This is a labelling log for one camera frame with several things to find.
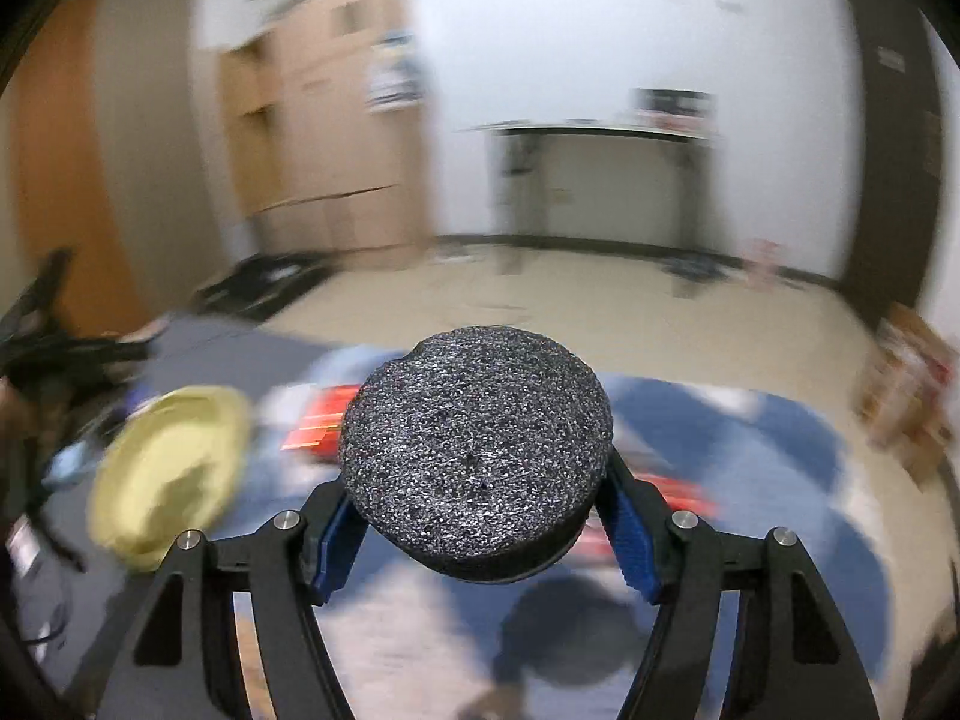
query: blue gripper pad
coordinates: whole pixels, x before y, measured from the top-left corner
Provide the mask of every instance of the blue gripper pad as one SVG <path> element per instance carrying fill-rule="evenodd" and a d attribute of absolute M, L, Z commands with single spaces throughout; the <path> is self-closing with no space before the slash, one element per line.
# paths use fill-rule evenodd
<path fill-rule="evenodd" d="M 630 499 L 608 476 L 595 504 L 627 586 L 640 591 L 647 603 L 658 603 L 662 585 L 656 574 L 653 540 Z"/>
<path fill-rule="evenodd" d="M 367 532 L 367 521 L 360 517 L 349 498 L 344 498 L 317 546 L 317 575 L 313 589 L 323 603 L 347 584 L 360 544 Z"/>

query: beige floor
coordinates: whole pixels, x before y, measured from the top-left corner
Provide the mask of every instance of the beige floor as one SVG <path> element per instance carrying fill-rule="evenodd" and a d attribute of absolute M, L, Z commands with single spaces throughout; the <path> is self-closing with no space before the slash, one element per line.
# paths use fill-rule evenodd
<path fill-rule="evenodd" d="M 407 348 L 466 324 L 505 323 L 544 333 L 596 370 L 761 389 L 813 406 L 848 442 L 877 498 L 894 587 L 890 678 L 877 685 L 884 718 L 900 717 L 908 664 L 952 604 L 957 554 L 939 480 L 917 488 L 892 458 L 872 451 L 848 402 L 869 338 L 829 290 L 741 281 L 676 298 L 653 263 L 568 252 L 528 252 L 517 275 L 500 252 L 430 261 L 406 271 L 346 272 L 268 324 L 316 341 Z"/>

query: speckled black disc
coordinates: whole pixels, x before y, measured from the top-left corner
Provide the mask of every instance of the speckled black disc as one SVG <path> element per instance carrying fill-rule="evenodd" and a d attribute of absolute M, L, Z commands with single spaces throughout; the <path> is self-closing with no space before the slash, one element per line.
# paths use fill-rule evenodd
<path fill-rule="evenodd" d="M 593 371 L 545 336 L 464 327 L 379 367 L 344 416 L 343 479 L 425 565 L 512 581 L 573 543 L 613 440 Z"/>

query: metal screw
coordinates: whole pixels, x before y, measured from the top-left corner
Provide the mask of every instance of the metal screw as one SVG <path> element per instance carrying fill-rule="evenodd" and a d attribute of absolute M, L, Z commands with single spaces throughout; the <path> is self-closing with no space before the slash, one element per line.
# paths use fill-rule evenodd
<path fill-rule="evenodd" d="M 672 517 L 673 524 L 678 528 L 683 528 L 685 531 L 688 531 L 690 528 L 696 528 L 697 523 L 700 522 L 700 518 L 697 517 L 693 512 L 688 512 L 686 509 L 680 509 L 678 512 L 673 512 Z"/>
<path fill-rule="evenodd" d="M 797 543 L 797 534 L 789 528 L 774 528 L 774 541 L 781 547 L 792 547 Z"/>
<path fill-rule="evenodd" d="M 287 509 L 286 512 L 280 512 L 274 517 L 274 527 L 279 528 L 281 531 L 289 531 L 291 528 L 296 528 L 296 524 L 299 522 L 299 512 L 294 512 L 292 509 Z"/>
<path fill-rule="evenodd" d="M 200 543 L 200 531 L 184 531 L 176 537 L 176 546 L 181 549 L 193 549 Z"/>

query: yellow plate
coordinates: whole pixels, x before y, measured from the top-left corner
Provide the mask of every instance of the yellow plate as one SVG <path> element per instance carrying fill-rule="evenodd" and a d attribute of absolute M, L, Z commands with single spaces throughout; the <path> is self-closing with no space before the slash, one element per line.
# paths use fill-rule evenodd
<path fill-rule="evenodd" d="M 160 565 L 178 533 L 208 528 L 244 467 L 250 406 L 236 389 L 185 386 L 131 418 L 104 455 L 88 505 L 90 538 L 131 567 Z"/>

